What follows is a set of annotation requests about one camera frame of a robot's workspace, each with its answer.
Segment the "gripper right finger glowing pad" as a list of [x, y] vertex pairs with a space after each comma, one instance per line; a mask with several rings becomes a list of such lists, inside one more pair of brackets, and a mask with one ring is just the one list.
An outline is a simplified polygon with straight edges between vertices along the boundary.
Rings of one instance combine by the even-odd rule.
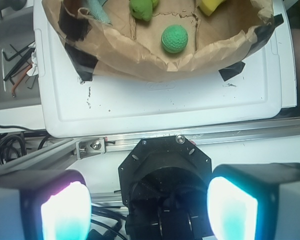
[[300, 240], [300, 163], [218, 165], [207, 212], [218, 240]]

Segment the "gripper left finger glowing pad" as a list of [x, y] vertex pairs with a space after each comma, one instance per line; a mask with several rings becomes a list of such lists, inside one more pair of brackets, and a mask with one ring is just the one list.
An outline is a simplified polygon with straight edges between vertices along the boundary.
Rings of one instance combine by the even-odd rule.
[[91, 215], [76, 170], [0, 171], [0, 240], [84, 240]]

